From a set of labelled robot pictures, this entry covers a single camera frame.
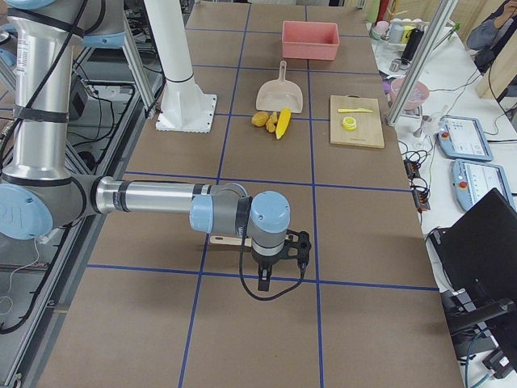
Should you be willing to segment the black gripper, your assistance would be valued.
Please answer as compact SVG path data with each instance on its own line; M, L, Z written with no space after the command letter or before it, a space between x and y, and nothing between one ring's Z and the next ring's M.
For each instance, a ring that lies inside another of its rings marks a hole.
M270 288L270 267L281 260L295 260L298 268L305 271L309 264L312 248L309 233L287 230L285 240L277 247L262 247L252 241L252 257L260 265L258 268L258 291Z

